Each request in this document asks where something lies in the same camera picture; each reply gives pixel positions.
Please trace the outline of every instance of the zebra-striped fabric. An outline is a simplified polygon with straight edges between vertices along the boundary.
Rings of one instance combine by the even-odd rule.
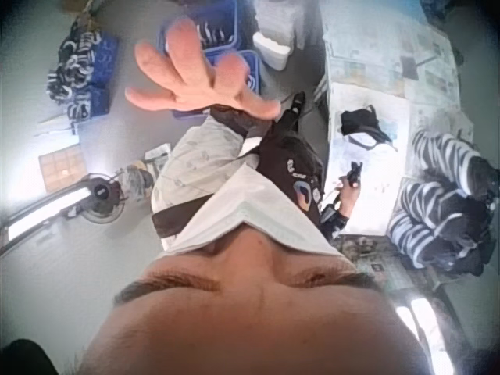
[[[399,252],[407,255],[415,268],[435,264],[451,270],[457,254],[451,242],[435,237],[429,228],[417,223],[405,211],[396,213],[389,224],[389,238]]]
[[[425,224],[434,236],[457,241],[466,248],[474,247],[467,230],[474,219],[470,217],[472,204],[461,189],[445,188],[438,182],[408,183],[401,193],[402,208],[415,221]]]
[[[411,258],[416,268],[425,267],[419,261],[419,256],[426,246],[434,240],[429,228],[414,222],[410,215],[401,211],[389,223],[389,238],[399,252]]]
[[[470,160],[480,157],[479,152],[451,134],[432,134],[427,130],[415,134],[412,146],[422,169],[436,170],[459,185],[467,195],[473,195],[468,172]]]

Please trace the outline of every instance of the gray floor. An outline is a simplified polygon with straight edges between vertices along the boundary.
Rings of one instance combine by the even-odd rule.
[[[447,18],[445,31],[463,54],[460,68],[463,112],[472,120],[474,143],[483,157],[498,168],[500,148],[498,107],[498,37],[473,8],[457,8]],[[494,227],[497,234],[498,211]],[[481,277],[465,277],[445,287],[457,317],[474,348],[488,349],[500,332],[498,244]]]
[[[6,148],[2,143],[4,167],[6,163],[14,163],[15,158],[20,158],[32,145],[30,127],[47,112],[45,74],[54,63],[53,56],[70,23],[70,18],[57,9],[57,0],[27,0],[26,3],[30,7],[13,25],[15,33],[11,41],[15,43],[9,45],[10,60],[4,64],[4,74],[10,74],[11,78],[2,78],[2,131],[12,142],[7,157],[3,155]],[[174,145],[190,126],[200,122],[176,121],[167,112],[142,112],[129,105],[123,96],[126,86],[152,86],[134,62],[135,41],[145,39],[155,43],[158,25],[177,11],[176,5],[165,0],[108,0],[99,14],[105,30],[119,35],[121,44],[111,113],[87,124],[80,133],[89,171],[112,173],[142,157],[145,150],[166,141]],[[498,47],[485,37],[488,33],[484,24],[470,10],[453,15],[446,27],[466,58],[462,68],[464,111],[476,124],[480,150],[498,165],[498,143],[495,143],[498,140]],[[31,41],[32,30],[37,30],[40,40],[37,44]],[[35,48],[36,58],[27,57]],[[321,76],[315,65],[322,59],[316,57],[314,64],[310,64],[306,63],[306,56],[320,56],[320,53],[298,52],[283,73],[264,70],[265,95],[283,99],[290,91],[310,92]],[[27,73],[17,68],[20,64],[29,66]],[[25,75],[29,79],[23,82]],[[22,106],[26,92],[29,103],[34,106],[31,111]],[[321,155],[326,155],[326,127],[317,113],[312,112],[303,119],[301,131]],[[13,168],[8,172],[9,182],[3,181],[2,186],[15,190],[21,180],[16,179],[18,174]],[[71,364],[105,318],[114,293],[159,253],[160,243],[149,213],[148,205],[129,204],[120,220],[108,226],[98,227],[82,219],[57,223],[2,258],[1,344],[16,338],[30,338],[45,348],[58,370]],[[481,278],[467,278],[447,287],[466,325],[468,338],[478,348],[488,346],[496,323],[495,309],[490,308],[495,306],[495,282],[498,283],[498,274],[492,267]]]

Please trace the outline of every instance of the paper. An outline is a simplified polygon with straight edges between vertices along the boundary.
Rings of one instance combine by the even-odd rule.
[[[170,143],[165,143],[151,151],[145,153],[145,165],[148,172],[153,176],[153,180],[158,180],[159,174],[162,172],[166,162],[169,161],[172,147]]]
[[[378,145],[374,150],[367,151],[350,143],[349,137],[340,133],[340,115],[344,111],[354,111],[368,105],[373,105],[377,111],[380,127],[391,137],[397,152],[388,145]],[[363,162],[361,195],[342,233],[385,235],[405,166],[409,140],[409,102],[362,87],[332,84],[330,110],[334,132],[330,142],[322,207],[335,199],[337,193],[334,189],[338,179],[351,169],[351,162]]]

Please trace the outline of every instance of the fabric pile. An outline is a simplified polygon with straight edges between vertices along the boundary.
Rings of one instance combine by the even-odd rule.
[[[67,105],[70,120],[81,122],[91,117],[91,78],[101,40],[98,30],[81,32],[74,24],[59,48],[57,68],[48,74],[48,95],[58,105]]]
[[[389,237],[412,265],[480,276],[495,249],[491,228],[500,171],[466,142],[421,130],[412,141],[420,167],[433,182],[408,182]]]

